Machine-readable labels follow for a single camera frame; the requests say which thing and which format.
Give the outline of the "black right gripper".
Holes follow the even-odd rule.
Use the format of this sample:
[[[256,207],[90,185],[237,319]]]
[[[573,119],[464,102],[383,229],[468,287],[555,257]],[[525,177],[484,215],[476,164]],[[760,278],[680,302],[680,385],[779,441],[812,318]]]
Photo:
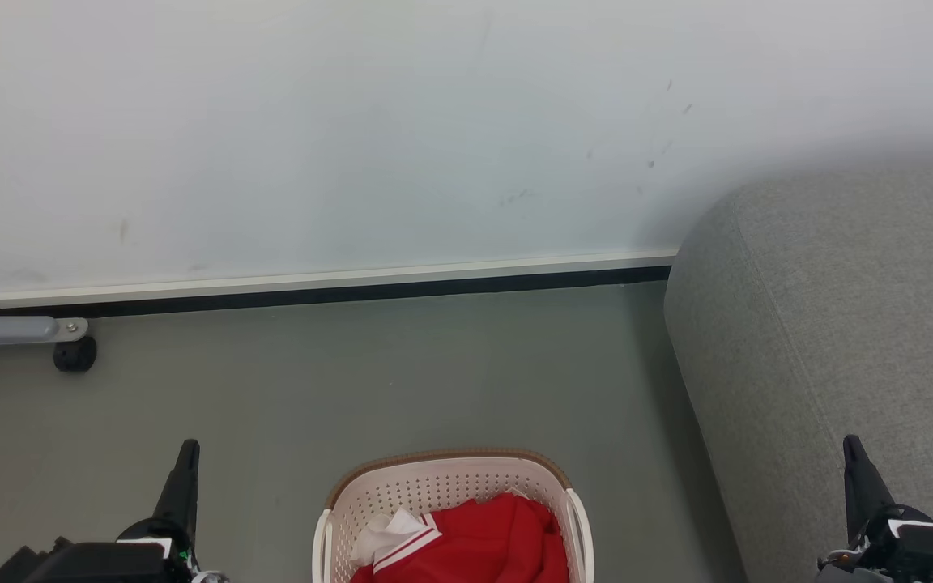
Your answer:
[[[933,521],[895,504],[859,436],[844,436],[850,546],[818,560],[818,582],[933,582]]]

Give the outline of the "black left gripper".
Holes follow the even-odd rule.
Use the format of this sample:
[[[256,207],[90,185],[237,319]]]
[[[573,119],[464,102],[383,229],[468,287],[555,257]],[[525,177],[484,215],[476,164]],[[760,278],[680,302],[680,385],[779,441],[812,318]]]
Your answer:
[[[114,542],[57,538],[48,552],[21,547],[0,567],[0,582],[191,582],[197,529],[200,444],[185,440],[153,519]]]

